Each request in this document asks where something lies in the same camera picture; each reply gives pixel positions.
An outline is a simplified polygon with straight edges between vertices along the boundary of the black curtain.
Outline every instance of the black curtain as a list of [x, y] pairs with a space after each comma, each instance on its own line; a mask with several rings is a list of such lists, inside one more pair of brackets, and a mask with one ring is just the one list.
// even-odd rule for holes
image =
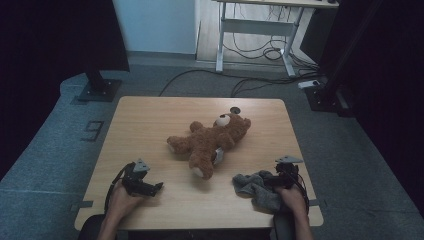
[[112, 0], [0, 3], [1, 177], [60, 96], [60, 83], [98, 70], [129, 71]]
[[[361, 22], [376, 1], [343, 1], [323, 69], [330, 81], [350, 89], [356, 119], [423, 215], [424, 3], [379, 1], [348, 60], [338, 65], [359, 27], [354, 22]], [[337, 67], [341, 71], [334, 76]]]

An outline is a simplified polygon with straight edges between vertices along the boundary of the gray carpet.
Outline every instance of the gray carpet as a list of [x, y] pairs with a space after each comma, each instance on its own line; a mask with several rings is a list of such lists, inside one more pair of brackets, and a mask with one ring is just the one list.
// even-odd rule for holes
[[[75, 104], [87, 79], [78, 75], [64, 81], [55, 109], [1, 181], [0, 239], [76, 239], [77, 208], [119, 98], [158, 96], [170, 79], [189, 69], [131, 65], [131, 73], [104, 72], [105, 78], [123, 80], [112, 103]], [[284, 75], [240, 70], [226, 74], [272, 79]], [[176, 79], [163, 96], [230, 97], [238, 81], [194, 72]], [[424, 239], [421, 215], [354, 118], [312, 112], [296, 83], [237, 97], [284, 100], [321, 202], [325, 223], [313, 228], [316, 239]], [[90, 121], [104, 122], [95, 141], [84, 140], [96, 137], [85, 131]]]

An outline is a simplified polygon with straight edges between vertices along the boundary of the white desk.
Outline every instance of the white desk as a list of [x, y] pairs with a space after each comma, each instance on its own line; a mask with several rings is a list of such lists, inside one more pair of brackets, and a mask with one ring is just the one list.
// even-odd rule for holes
[[[293, 66], [289, 60], [290, 49], [293, 45], [299, 22], [302, 18], [304, 8], [337, 8], [339, 4], [328, 3], [327, 0], [214, 0], [223, 3], [221, 28], [218, 44], [218, 52], [216, 56], [216, 71], [223, 71], [223, 42], [224, 33], [244, 33], [244, 34], [257, 34], [257, 35], [274, 35], [288, 37], [287, 44], [284, 49], [281, 49], [281, 56], [284, 61], [289, 77], [295, 77], [296, 74]], [[244, 4], [258, 4], [258, 5], [276, 5], [276, 6], [289, 6], [299, 7], [296, 20], [293, 23], [287, 22], [272, 22], [272, 21], [254, 21], [244, 19], [230, 19], [225, 17], [227, 3], [244, 3]]]

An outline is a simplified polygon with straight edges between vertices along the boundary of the power strip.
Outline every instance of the power strip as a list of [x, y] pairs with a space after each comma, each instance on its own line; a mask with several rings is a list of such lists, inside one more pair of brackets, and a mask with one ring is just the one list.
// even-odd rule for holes
[[317, 80], [313, 80], [313, 81], [307, 81], [307, 82], [302, 82], [297, 84], [297, 86], [300, 89], [304, 89], [304, 88], [308, 88], [308, 87], [317, 87], [320, 85], [320, 82], [318, 82]]

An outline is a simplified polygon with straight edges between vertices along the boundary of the human hand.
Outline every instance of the human hand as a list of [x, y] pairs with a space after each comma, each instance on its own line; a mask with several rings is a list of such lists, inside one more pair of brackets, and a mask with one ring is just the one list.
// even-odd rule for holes
[[128, 215], [139, 203], [143, 201], [141, 196], [130, 196], [127, 193], [122, 180], [119, 180], [112, 191], [109, 201], [109, 209], [106, 215], [121, 219]]
[[275, 192], [279, 193], [285, 205], [295, 214], [306, 214], [306, 204], [302, 191], [294, 184], [290, 189], [275, 187]]
[[139, 203], [143, 201], [141, 196], [130, 196], [119, 180], [112, 191], [109, 200], [109, 209], [100, 228], [98, 240], [115, 239], [119, 222], [123, 217], [128, 215]]

